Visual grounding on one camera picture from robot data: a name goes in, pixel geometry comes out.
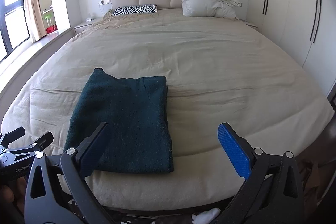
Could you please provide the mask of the person's left hand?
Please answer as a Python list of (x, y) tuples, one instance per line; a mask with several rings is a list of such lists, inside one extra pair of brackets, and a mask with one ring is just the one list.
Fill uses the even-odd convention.
[(14, 204), (21, 213), (25, 211), (25, 195), (27, 181), (24, 177), (20, 177), (16, 182), (11, 182), (8, 185), (1, 185), (1, 199), (6, 204)]

